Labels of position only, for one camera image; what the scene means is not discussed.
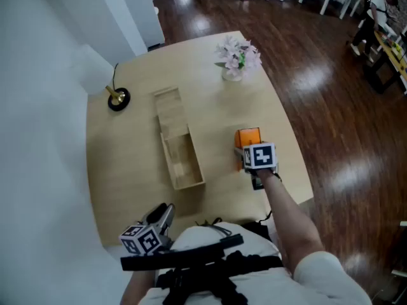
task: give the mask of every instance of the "pink flower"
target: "pink flower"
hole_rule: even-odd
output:
[[[228,69],[239,68],[239,60],[234,56],[228,57],[224,66]]]
[[[260,53],[250,41],[239,42],[229,35],[225,37],[223,44],[216,46],[215,53],[224,62],[220,66],[227,68],[227,73],[232,76],[244,75],[249,69],[261,65]]]

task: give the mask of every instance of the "white cabinet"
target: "white cabinet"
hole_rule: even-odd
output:
[[[153,0],[125,0],[147,47],[165,42]]]

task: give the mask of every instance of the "black base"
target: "black base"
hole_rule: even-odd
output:
[[[379,94],[382,94],[385,91],[383,87],[382,80],[380,80],[379,76],[375,71],[372,70],[367,64],[363,65],[363,74],[370,84],[370,86]]]
[[[117,88],[116,92],[124,93],[125,94],[125,99],[120,104],[114,105],[113,104],[113,96],[112,95],[109,96],[109,99],[107,100],[107,104],[108,104],[109,108],[114,112],[118,112],[118,111],[123,110],[128,105],[128,103],[130,102],[130,93],[128,92],[128,90],[126,88],[123,88],[123,87],[122,88]]]

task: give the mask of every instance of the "dark wooden floor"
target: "dark wooden floor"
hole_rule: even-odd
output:
[[[375,93],[345,47],[356,20],[321,0],[155,0],[167,44],[240,30],[261,59],[298,139],[323,242],[373,295],[407,219],[407,98]],[[389,76],[383,71],[381,76]]]

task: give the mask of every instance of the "vase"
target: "vase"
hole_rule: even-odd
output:
[[[239,76],[234,76],[232,74],[228,74],[228,70],[227,68],[223,68],[222,69],[222,78],[228,81],[240,81],[242,80],[242,75]]]

